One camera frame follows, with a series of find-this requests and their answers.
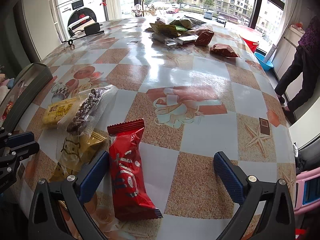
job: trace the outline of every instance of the purple patterned shirt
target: purple patterned shirt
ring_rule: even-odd
[[[319,61],[320,21],[316,16],[311,20],[308,28],[306,29],[306,33],[299,41],[299,45],[301,45],[306,50],[306,52],[314,62],[317,63]]]

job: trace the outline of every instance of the person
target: person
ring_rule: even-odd
[[[284,104],[282,95],[289,84],[302,73],[302,89],[288,102],[286,107],[282,107],[284,115],[291,124],[295,123],[293,112],[312,97],[320,72],[320,61],[317,58],[318,53],[320,53],[320,21],[317,16],[313,17],[305,34],[298,43],[299,46],[294,54],[291,66],[275,88],[280,103]]]

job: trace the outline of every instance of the red snack package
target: red snack package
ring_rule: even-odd
[[[108,126],[113,206],[122,221],[162,217],[144,186],[139,153],[143,131],[143,119]]]
[[[214,36],[214,32],[202,31],[202,32],[200,32],[198,39],[195,41],[195,45],[196,46],[207,46],[210,43],[213,36]]]
[[[231,46],[226,44],[215,44],[210,48],[210,52],[217,53],[224,57],[240,57],[235,51],[231,48]]]

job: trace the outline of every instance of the washing machine door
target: washing machine door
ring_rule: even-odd
[[[74,22],[76,22],[77,20],[80,20],[81,18],[84,18],[86,16],[90,16],[89,19],[87,20],[83,20],[82,22],[80,22],[79,24],[73,26],[71,29],[75,30],[76,28],[80,27],[82,24],[85,24],[86,22],[89,22],[91,20],[94,20],[95,22],[97,22],[97,17],[95,15],[95,13],[90,9],[90,8],[86,8],[86,7],[81,7],[78,10],[75,10],[71,16],[70,19],[68,21],[68,26]],[[73,36],[73,33],[68,30],[70,36]]]

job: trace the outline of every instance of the washing machine control panel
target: washing machine control panel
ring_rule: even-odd
[[[83,5],[83,0],[79,0],[79,1],[71,3],[71,6],[72,6],[73,10],[78,9],[80,7],[83,7],[84,6]]]

